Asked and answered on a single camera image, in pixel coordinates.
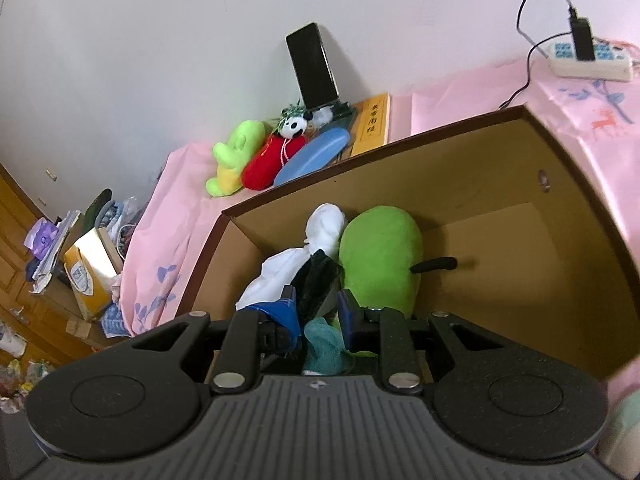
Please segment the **blue oval object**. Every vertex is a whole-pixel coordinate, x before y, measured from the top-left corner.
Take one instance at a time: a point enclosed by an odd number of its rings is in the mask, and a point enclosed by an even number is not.
[[[274,186],[285,184],[300,176],[321,170],[349,143],[351,136],[344,128],[331,128],[305,144],[291,157],[273,181]]]

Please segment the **green plush toy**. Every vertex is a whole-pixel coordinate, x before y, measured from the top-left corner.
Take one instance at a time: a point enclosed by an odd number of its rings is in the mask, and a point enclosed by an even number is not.
[[[216,143],[213,156],[218,162],[218,175],[206,183],[211,196],[228,196],[241,189],[242,170],[263,146],[269,133],[260,121],[244,121],[233,131],[226,144]]]
[[[420,287],[411,267],[422,261],[422,234],[409,213],[377,206],[356,216],[340,240],[344,288],[360,306],[391,307],[410,317]]]

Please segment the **black phone screen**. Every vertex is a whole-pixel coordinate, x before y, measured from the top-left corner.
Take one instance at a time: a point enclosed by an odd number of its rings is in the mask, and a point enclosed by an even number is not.
[[[305,107],[315,110],[338,100],[334,76],[324,53],[317,23],[309,23],[287,36]]]

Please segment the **purple package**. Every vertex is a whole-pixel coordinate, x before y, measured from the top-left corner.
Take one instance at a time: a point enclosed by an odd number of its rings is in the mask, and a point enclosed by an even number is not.
[[[27,233],[24,245],[31,250],[33,256],[41,260],[47,254],[47,250],[49,250],[57,235],[58,228],[48,220],[41,218]]]

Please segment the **power strip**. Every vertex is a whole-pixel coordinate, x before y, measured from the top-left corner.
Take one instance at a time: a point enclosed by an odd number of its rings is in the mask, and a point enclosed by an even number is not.
[[[548,51],[551,70],[560,77],[633,81],[633,60],[626,49],[607,43],[594,44],[593,49],[595,61],[580,61],[573,44],[552,43]]]

